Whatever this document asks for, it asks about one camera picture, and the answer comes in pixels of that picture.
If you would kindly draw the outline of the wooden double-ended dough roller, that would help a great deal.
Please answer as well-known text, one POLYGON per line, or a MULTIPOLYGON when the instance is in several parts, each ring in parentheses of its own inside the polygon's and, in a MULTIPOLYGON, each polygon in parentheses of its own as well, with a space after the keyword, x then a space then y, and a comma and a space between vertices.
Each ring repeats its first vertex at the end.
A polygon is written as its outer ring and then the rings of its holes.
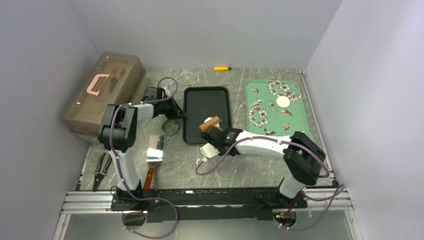
POLYGON ((220 122, 222 121, 218 116, 214 116, 214 122, 208 122, 208 123, 202 123, 201 125, 199 125, 199 130, 201 132, 206 132, 209 128, 214 127, 218 130, 223 130, 222 128, 220 128, 220 122))

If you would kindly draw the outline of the black baking tray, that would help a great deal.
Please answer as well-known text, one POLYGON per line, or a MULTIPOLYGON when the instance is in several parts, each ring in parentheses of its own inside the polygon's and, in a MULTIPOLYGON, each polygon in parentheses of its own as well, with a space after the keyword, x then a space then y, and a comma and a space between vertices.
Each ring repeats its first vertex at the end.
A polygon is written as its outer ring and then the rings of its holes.
POLYGON ((208 118, 221 119, 219 127, 232 127, 229 91, 224 86, 192 86, 184 90, 182 139, 188 145, 205 144, 199 126, 208 118))

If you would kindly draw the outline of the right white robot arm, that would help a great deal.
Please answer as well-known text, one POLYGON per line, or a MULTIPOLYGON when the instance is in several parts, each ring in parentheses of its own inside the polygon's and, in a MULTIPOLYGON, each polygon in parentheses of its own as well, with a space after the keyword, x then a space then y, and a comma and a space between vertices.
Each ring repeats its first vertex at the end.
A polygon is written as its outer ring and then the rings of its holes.
POLYGON ((275 194, 276 203, 282 208, 289 207, 304 187, 314 186, 321 177, 321 171, 325 171, 324 177, 329 176, 324 163, 325 152, 301 131, 291 136, 274 136, 211 126, 202 138, 206 144, 199 151, 204 160, 236 155, 258 155, 284 160, 290 174, 283 177, 275 194))

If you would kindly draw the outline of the white dough ball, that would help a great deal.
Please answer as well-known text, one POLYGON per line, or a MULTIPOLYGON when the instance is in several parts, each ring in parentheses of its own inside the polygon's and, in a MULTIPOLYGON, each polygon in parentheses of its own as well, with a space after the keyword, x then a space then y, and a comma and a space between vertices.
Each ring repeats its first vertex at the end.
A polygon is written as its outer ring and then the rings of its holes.
POLYGON ((213 123, 215 120, 213 117, 208 117, 207 119, 205 119, 204 123, 213 123))

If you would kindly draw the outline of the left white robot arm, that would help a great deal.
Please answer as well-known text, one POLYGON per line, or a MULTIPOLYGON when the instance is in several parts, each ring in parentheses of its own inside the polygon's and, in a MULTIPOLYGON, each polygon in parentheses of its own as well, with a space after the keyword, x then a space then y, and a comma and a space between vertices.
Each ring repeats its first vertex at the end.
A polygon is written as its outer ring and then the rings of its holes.
POLYGON ((162 87, 149 87, 140 102, 108 104, 98 131, 98 141, 108 151, 115 167, 116 195, 131 210, 144 203, 132 147, 137 138, 138 122, 164 115, 168 120, 185 119, 187 114, 174 97, 162 87))

